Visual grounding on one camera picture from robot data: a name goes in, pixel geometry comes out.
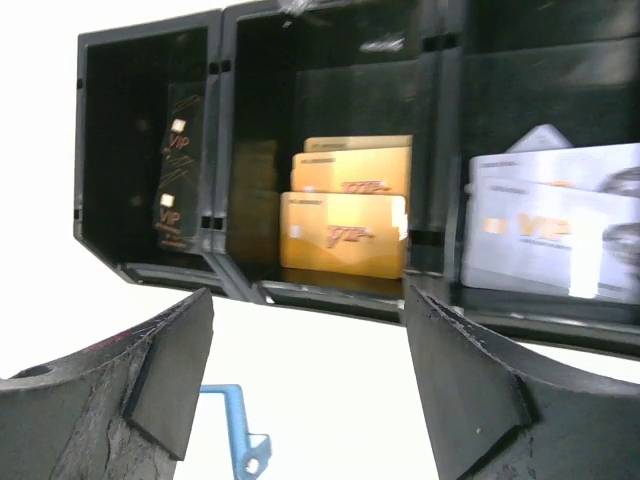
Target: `silver card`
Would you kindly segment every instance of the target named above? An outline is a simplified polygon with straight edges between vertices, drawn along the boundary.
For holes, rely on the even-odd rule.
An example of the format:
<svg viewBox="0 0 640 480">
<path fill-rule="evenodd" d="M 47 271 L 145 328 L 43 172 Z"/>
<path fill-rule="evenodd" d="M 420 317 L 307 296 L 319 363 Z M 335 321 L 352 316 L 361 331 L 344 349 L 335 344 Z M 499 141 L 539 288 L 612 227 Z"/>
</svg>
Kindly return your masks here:
<svg viewBox="0 0 640 480">
<path fill-rule="evenodd" d="M 485 177 L 475 204 L 464 285 L 640 304 L 640 199 Z"/>
</svg>

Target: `silver vip card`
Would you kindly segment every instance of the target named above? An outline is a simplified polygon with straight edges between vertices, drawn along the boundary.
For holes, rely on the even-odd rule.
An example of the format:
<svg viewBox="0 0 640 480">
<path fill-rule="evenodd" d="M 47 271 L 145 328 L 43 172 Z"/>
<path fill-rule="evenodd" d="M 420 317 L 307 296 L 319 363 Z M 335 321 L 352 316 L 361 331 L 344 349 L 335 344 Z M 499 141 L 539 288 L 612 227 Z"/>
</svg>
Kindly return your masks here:
<svg viewBox="0 0 640 480">
<path fill-rule="evenodd" d="M 485 155 L 471 160 L 472 191 L 486 189 L 486 177 L 567 186 L 640 197 L 640 144 Z"/>
<path fill-rule="evenodd" d="M 640 304 L 640 199 L 485 179 L 462 283 Z"/>
</svg>

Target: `gold vip card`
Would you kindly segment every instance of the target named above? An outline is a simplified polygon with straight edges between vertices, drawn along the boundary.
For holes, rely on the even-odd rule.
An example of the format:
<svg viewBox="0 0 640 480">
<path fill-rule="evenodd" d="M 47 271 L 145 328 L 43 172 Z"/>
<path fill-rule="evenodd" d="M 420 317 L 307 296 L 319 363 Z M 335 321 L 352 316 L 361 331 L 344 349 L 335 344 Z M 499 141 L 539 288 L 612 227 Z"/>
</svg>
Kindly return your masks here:
<svg viewBox="0 0 640 480">
<path fill-rule="evenodd" d="M 285 268 L 401 278 L 406 237 L 401 196 L 282 194 L 280 258 Z"/>
<path fill-rule="evenodd" d="M 411 135 L 379 135 L 370 137 L 314 137 L 304 142 L 305 152 L 368 150 L 373 148 L 410 147 Z"/>
<path fill-rule="evenodd" d="M 293 159 L 291 189 L 406 197 L 410 165 L 410 147 L 299 153 Z"/>
</svg>

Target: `worn black surface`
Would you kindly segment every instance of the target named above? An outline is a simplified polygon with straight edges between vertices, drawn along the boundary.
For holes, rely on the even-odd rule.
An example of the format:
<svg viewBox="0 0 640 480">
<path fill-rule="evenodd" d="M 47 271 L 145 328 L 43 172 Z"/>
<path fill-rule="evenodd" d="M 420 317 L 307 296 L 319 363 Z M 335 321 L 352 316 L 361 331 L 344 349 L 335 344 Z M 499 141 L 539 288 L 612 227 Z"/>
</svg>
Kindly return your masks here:
<svg viewBox="0 0 640 480">
<path fill-rule="evenodd" d="M 172 479 L 191 431 L 212 317 L 210 294 L 200 290 L 130 330 L 0 381 L 0 478 Z M 123 418 L 125 409 L 140 429 Z"/>
<path fill-rule="evenodd" d="M 412 285 L 405 321 L 441 480 L 639 478 L 640 385 L 538 355 Z"/>
</svg>

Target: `card stack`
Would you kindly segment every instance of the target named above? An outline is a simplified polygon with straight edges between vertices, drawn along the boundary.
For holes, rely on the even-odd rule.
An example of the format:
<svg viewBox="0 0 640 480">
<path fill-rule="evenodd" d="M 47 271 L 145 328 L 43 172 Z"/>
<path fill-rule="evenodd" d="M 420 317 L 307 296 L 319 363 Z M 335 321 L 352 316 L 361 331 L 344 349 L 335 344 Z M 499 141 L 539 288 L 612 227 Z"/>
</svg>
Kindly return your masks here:
<svg viewBox="0 0 640 480">
<path fill-rule="evenodd" d="M 462 283 L 639 304 L 640 144 L 528 137 L 471 161 Z"/>
<path fill-rule="evenodd" d="M 282 194 L 282 266 L 401 278 L 410 163 L 410 136 L 308 139 Z"/>
</svg>

